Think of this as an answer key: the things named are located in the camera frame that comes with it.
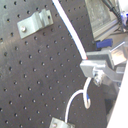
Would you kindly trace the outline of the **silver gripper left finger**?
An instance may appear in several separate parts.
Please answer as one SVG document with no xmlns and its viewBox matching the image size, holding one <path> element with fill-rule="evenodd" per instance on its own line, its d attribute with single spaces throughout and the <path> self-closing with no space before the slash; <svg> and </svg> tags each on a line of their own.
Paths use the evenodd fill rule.
<svg viewBox="0 0 128 128">
<path fill-rule="evenodd" d="M 92 78 L 97 86 L 107 85 L 108 81 L 114 81 L 115 72 L 105 60 L 83 60 L 80 68 L 83 74 Z"/>
</svg>

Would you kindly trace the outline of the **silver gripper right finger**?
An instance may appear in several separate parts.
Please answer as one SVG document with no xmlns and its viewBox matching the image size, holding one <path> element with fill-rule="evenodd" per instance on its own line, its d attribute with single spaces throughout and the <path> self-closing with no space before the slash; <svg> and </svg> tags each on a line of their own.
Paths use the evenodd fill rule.
<svg viewBox="0 0 128 128">
<path fill-rule="evenodd" d="M 118 64 L 128 59 L 128 42 L 123 41 L 112 48 L 104 48 L 101 51 L 87 53 L 89 60 L 106 60 L 108 66 L 113 69 Z"/>
</svg>

